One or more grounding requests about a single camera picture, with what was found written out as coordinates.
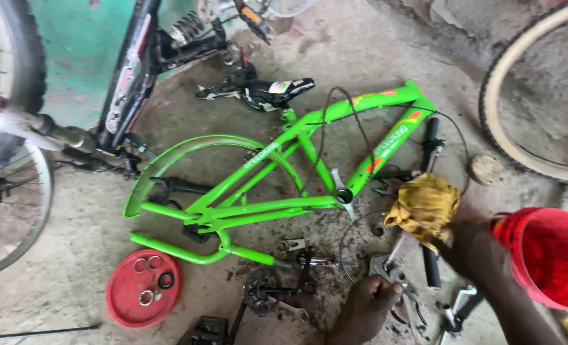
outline coil spring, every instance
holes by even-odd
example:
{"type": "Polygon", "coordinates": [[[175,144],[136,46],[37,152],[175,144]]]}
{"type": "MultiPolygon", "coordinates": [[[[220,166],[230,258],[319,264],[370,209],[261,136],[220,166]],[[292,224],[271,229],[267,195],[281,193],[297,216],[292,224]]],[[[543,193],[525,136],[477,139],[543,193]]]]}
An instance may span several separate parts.
{"type": "Polygon", "coordinates": [[[186,17],[173,24],[171,28],[173,29],[172,37],[174,40],[184,45],[195,39],[205,29],[205,26],[197,12],[191,11],[186,17]]]}

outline green bicycle frame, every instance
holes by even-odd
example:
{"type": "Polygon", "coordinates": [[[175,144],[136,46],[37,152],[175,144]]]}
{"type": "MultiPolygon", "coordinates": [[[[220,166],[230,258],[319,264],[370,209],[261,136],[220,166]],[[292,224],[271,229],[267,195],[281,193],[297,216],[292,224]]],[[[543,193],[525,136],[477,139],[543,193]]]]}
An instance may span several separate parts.
{"type": "MultiPolygon", "coordinates": [[[[379,171],[384,164],[386,164],[387,160],[396,152],[399,146],[401,146],[403,141],[407,139],[407,137],[409,137],[409,135],[418,127],[420,122],[433,114],[433,111],[435,111],[436,108],[420,92],[416,84],[412,81],[406,82],[405,85],[400,88],[384,90],[377,93],[369,93],[352,98],[352,103],[354,104],[356,111],[364,111],[376,107],[392,106],[395,104],[409,102],[412,102],[411,106],[413,107],[427,110],[409,108],[403,114],[402,118],[388,132],[380,144],[375,147],[373,151],[375,161],[372,162],[371,156],[368,156],[349,177],[345,186],[349,188],[353,195],[357,195],[367,183],[369,178],[371,178],[370,172],[372,170],[372,165],[374,172],[379,171]]],[[[352,107],[348,100],[339,101],[328,107],[326,111],[326,123],[328,124],[349,114],[352,114],[352,107]]],[[[182,142],[158,156],[142,172],[140,178],[135,182],[133,191],[127,200],[124,212],[125,217],[136,217],[140,214],[141,209],[144,209],[146,211],[156,212],[180,219],[185,225],[202,225],[205,228],[200,229],[199,233],[215,232],[220,237],[219,249],[214,254],[198,255],[189,250],[182,249],[156,239],[150,239],[136,233],[131,234],[131,240],[193,263],[212,263],[222,259],[228,254],[234,254],[266,265],[290,267],[288,262],[279,260],[272,255],[263,254],[255,250],[234,245],[231,242],[231,238],[226,232],[226,229],[233,226],[262,222],[265,220],[298,216],[311,212],[311,209],[342,208],[341,204],[335,199],[335,181],[322,160],[320,160],[316,165],[316,172],[324,183],[326,190],[328,190],[328,195],[308,196],[306,192],[303,192],[298,198],[253,204],[247,204],[244,197],[245,192],[256,185],[256,183],[258,183],[278,165],[284,168],[284,170],[292,178],[296,187],[300,191],[303,190],[303,182],[301,181],[301,178],[286,161],[286,157],[301,146],[307,154],[310,162],[312,164],[316,164],[318,153],[316,152],[315,146],[310,141],[310,136],[318,127],[321,126],[322,115],[323,109],[320,109],[298,119],[292,109],[285,110],[283,118],[285,118],[288,123],[281,127],[283,130],[282,134],[271,144],[266,146],[249,138],[233,135],[202,136],[189,139],[188,141],[182,142]],[[186,210],[173,209],[168,206],[147,201],[147,196],[154,186],[154,182],[150,181],[150,177],[161,177],[170,165],[179,160],[181,156],[186,153],[179,153],[176,151],[177,148],[188,145],[193,141],[209,142],[210,138],[214,137],[224,137],[234,142],[238,141],[240,146],[248,148],[256,146],[259,150],[241,168],[237,169],[237,171],[235,171],[232,175],[215,186],[210,192],[196,200],[186,210]],[[286,149],[282,149],[284,144],[288,144],[286,149]],[[238,182],[251,169],[256,167],[256,165],[266,158],[270,158],[272,162],[251,177],[238,190],[231,193],[224,201],[220,202],[216,206],[212,206],[212,204],[228,192],[236,182],[238,182]],[[240,200],[241,205],[233,206],[237,200],[240,200]]]]}

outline black rubber seal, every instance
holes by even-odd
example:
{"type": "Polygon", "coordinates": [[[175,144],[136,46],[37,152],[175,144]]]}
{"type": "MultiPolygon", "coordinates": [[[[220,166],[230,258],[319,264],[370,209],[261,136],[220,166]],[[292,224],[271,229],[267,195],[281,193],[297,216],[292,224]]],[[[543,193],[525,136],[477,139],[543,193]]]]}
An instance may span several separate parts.
{"type": "Polygon", "coordinates": [[[158,277],[158,286],[163,289],[163,290],[167,290],[168,288],[172,287],[173,285],[175,285],[175,279],[173,278],[173,272],[171,271],[166,271],[163,272],[160,277],[158,277]],[[166,277],[171,277],[171,283],[165,285],[163,284],[163,280],[166,277]]]}

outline red bucket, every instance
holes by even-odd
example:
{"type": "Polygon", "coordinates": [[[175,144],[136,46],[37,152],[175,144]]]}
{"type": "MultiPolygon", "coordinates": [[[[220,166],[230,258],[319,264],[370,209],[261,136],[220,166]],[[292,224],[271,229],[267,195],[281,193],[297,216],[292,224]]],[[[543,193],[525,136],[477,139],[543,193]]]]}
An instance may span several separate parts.
{"type": "Polygon", "coordinates": [[[526,208],[504,215],[492,234],[510,250],[518,283],[534,301],[568,308],[568,212],[526,208]]]}

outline down tube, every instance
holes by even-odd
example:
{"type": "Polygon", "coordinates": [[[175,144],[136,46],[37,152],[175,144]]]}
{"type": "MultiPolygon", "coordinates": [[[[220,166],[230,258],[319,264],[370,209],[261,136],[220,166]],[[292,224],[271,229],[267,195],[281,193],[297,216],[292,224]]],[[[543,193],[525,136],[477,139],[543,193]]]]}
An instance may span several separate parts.
{"type": "MultiPolygon", "coordinates": [[[[418,98],[411,105],[436,110],[435,106],[433,106],[426,97],[418,98]]],[[[418,127],[420,122],[428,116],[431,116],[431,114],[433,114],[433,112],[413,108],[409,108],[405,114],[403,114],[401,120],[395,124],[386,137],[384,137],[380,144],[373,150],[373,155],[375,156],[374,173],[386,164],[386,161],[395,153],[395,151],[397,151],[403,141],[405,141],[405,139],[407,139],[407,137],[409,137],[410,134],[418,127]]],[[[351,189],[355,195],[358,194],[370,178],[370,173],[371,156],[368,156],[352,173],[346,183],[346,186],[351,189]]]]}

